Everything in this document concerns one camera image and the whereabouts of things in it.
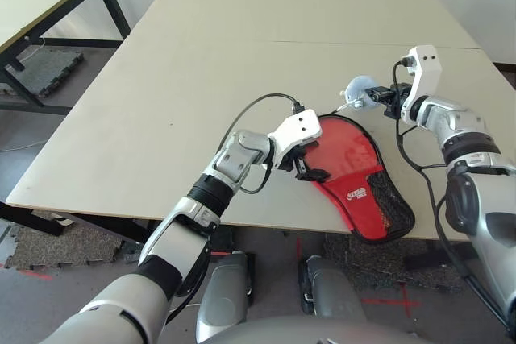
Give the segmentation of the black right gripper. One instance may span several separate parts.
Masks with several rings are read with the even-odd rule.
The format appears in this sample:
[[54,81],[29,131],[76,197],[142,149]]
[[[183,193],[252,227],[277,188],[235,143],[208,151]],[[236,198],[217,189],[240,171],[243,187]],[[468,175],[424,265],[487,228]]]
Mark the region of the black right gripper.
[[366,94],[375,103],[388,103],[384,116],[388,118],[400,118],[403,102],[410,94],[412,84],[399,83],[392,84],[390,88],[384,86],[376,86],[366,89]]

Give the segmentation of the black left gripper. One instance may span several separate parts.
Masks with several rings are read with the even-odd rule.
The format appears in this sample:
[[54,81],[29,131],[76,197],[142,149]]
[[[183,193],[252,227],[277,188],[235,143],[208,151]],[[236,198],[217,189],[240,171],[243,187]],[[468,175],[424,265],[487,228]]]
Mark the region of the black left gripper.
[[306,148],[295,146],[288,151],[278,165],[278,169],[291,172],[294,168],[297,171],[296,178],[302,181],[324,182],[329,178],[329,173],[322,169],[306,170],[304,156]]

